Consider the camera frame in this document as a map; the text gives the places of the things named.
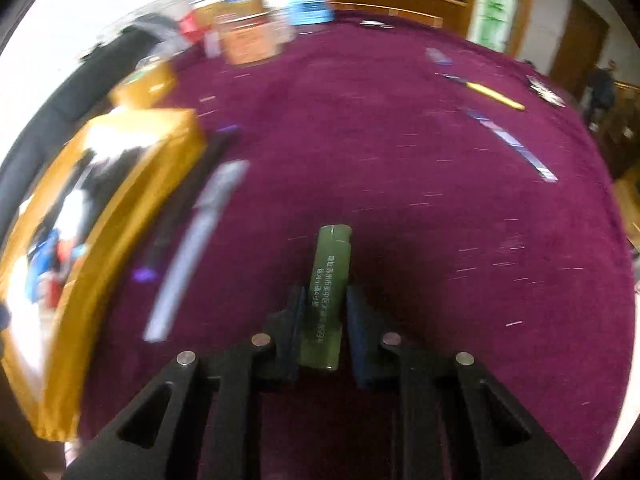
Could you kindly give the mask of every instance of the white wall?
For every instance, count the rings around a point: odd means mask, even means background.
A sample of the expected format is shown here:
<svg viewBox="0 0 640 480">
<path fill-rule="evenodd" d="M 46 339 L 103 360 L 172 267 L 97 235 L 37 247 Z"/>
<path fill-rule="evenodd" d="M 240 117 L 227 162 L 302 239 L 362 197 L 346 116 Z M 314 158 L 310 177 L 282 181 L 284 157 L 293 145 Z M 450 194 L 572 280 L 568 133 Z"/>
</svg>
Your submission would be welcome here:
<svg viewBox="0 0 640 480">
<path fill-rule="evenodd" d="M 155 0 L 36 0 L 0 55 L 0 162 L 78 54 L 126 14 Z"/>
<path fill-rule="evenodd" d="M 640 85 L 640 48 L 622 19 L 608 0 L 583 1 L 609 23 L 598 64 L 605 66 L 613 59 L 618 64 L 617 79 Z M 570 4 L 571 0 L 533 0 L 529 28 L 518 58 L 531 60 L 541 73 L 548 74 L 562 40 Z"/>
</svg>

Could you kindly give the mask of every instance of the door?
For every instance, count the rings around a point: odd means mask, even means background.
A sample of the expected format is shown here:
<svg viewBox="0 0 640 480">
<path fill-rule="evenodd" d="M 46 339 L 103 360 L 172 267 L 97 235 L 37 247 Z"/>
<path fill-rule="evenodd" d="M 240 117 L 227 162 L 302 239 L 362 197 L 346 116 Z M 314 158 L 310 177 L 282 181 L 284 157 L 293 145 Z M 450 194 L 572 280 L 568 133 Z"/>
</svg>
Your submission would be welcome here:
<svg viewBox="0 0 640 480">
<path fill-rule="evenodd" d="M 608 31 L 609 24 L 595 10 L 582 0 L 572 0 L 549 77 L 578 101 L 582 98 L 589 70 L 600 59 Z"/>
</svg>

